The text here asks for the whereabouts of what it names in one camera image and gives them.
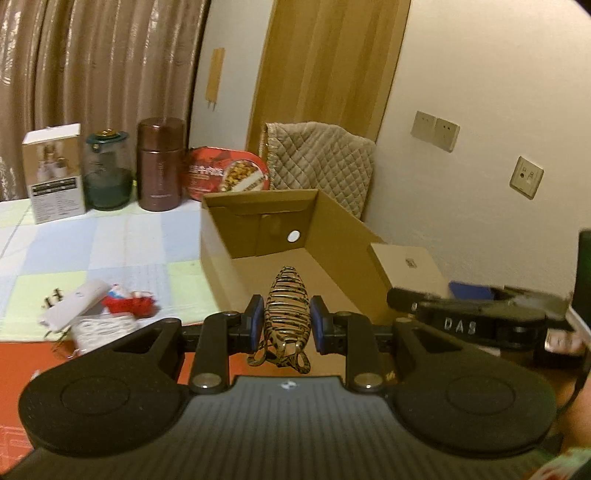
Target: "jar lid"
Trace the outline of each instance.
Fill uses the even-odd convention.
[[[184,148],[185,126],[180,118],[153,116],[138,123],[138,148],[171,151]]]
[[[107,128],[105,130],[95,132],[95,133],[89,135],[88,137],[86,137],[86,143],[88,143],[90,145],[95,145],[97,143],[98,144],[117,143],[117,142],[122,142],[127,137],[129,137],[129,134],[127,132],[123,132],[123,130],[116,132],[115,130]]]

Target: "green glass jar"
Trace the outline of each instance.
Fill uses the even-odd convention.
[[[97,210],[117,210],[129,203],[134,181],[129,134],[111,129],[86,138],[83,183],[86,203]]]

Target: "light switch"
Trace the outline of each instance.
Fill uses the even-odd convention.
[[[417,111],[417,114],[414,117],[413,129],[410,134],[419,140],[431,143],[433,141],[433,132],[435,130],[435,120],[436,117],[429,115],[428,113]]]
[[[438,118],[435,122],[433,134],[433,145],[444,149],[446,152],[453,151],[456,146],[457,136],[460,133],[460,126]]]

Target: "checkered bed sheet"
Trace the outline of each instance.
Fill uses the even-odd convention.
[[[159,311],[143,323],[202,322],[217,305],[199,261],[200,207],[187,200],[147,212],[131,203],[35,225],[28,199],[0,202],[0,341],[43,340],[44,298],[91,278],[152,292]]]

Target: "box hole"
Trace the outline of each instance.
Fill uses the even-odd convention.
[[[287,235],[287,241],[290,243],[297,242],[300,239],[300,231],[299,230],[292,230],[289,235]]]

